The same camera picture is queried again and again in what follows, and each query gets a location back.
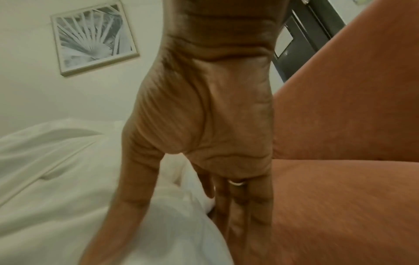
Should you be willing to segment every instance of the wrinkled skin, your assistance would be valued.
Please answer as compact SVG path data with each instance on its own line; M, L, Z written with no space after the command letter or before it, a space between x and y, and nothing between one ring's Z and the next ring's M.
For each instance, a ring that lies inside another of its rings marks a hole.
M235 264L266 264L273 206L268 73L285 5L164 2L160 51L122 134L119 186L80 265L111 264L122 256L149 207L160 160L180 152L206 194L215 196L213 220Z

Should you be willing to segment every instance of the forearm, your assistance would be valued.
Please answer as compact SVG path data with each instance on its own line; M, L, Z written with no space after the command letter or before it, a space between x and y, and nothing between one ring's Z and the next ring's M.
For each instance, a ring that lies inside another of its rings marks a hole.
M164 0L163 47L197 59L272 56L288 0Z

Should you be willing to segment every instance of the finger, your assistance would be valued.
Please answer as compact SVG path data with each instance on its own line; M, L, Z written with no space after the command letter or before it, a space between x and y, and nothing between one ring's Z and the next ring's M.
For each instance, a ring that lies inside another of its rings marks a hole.
M227 179L217 175L213 175L212 178L215 186L215 213L213 221L226 238L231 202L230 190Z
M249 224L247 227L247 262L263 264L269 250L272 230L273 189L271 175L247 180Z
M247 185L237 186L229 183L231 205L228 224L227 244L236 265L244 262L244 251L246 247L246 234L248 224L248 194Z
M109 264L121 257L147 212L163 156L140 135L131 135L124 128L117 192L80 265Z
M210 176L210 173L206 171L205 169L201 168L200 166L192 163L193 169L198 174L199 181L202 184L202 188L204 189L205 194L209 198L214 198L215 191L214 191L214 184L212 177Z

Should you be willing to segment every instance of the bare skin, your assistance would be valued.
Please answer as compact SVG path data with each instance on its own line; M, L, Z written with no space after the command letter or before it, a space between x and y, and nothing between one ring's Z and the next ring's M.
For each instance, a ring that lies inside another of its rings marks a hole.
M287 2L164 1L160 51L122 134L119 186L79 265L107 265L122 255L147 212L163 155L180 152L215 196L213 220L235 264L266 264L273 206L268 73Z

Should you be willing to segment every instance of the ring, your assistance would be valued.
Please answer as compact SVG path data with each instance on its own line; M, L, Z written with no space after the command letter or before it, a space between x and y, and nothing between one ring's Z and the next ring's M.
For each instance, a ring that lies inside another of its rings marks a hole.
M240 186L243 186L244 184L246 184L245 181L243 181L243 182L232 182L231 180L228 180L228 183L230 183L231 185L236 186L236 187L240 187Z

